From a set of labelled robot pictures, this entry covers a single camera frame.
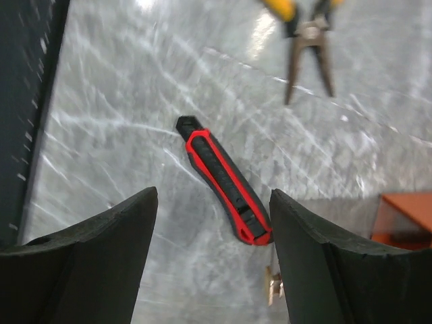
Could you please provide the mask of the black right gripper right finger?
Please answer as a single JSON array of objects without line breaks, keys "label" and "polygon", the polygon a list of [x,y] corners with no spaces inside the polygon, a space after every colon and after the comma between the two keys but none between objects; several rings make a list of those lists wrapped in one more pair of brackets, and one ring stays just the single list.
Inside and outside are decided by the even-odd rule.
[{"label": "black right gripper right finger", "polygon": [[430,323],[431,250],[381,244],[279,189],[269,202],[291,323]]}]

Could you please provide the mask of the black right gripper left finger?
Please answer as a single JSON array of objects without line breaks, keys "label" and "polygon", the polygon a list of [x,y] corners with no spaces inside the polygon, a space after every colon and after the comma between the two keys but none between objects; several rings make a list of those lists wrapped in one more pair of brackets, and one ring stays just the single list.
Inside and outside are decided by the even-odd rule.
[{"label": "black right gripper left finger", "polygon": [[151,243],[150,187],[98,215],[1,249],[2,323],[129,323]]}]

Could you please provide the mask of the red black utility knife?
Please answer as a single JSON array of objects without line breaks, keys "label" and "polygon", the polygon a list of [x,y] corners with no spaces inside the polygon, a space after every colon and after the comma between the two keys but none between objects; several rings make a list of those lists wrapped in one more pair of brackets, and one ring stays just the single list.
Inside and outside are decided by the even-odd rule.
[{"label": "red black utility knife", "polygon": [[185,141],[191,166],[218,198],[235,237],[253,246],[272,243],[266,208],[211,131],[193,115],[180,116],[175,128]]}]

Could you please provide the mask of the clear bottom drawer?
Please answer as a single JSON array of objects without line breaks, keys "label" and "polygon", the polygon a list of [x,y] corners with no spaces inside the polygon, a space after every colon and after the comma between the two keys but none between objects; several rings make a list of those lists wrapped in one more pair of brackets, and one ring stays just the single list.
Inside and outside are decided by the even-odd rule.
[{"label": "clear bottom drawer", "polygon": [[265,293],[268,306],[271,306],[276,299],[280,299],[284,296],[284,283],[281,277],[277,251],[274,244],[271,245],[269,264],[265,267]]}]

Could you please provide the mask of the orange drawer box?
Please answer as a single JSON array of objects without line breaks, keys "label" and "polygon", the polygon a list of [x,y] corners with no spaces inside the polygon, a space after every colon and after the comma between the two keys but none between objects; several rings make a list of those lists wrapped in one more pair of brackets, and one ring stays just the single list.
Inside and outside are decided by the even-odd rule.
[{"label": "orange drawer box", "polygon": [[431,192],[382,194],[371,239],[406,250],[430,248]]}]

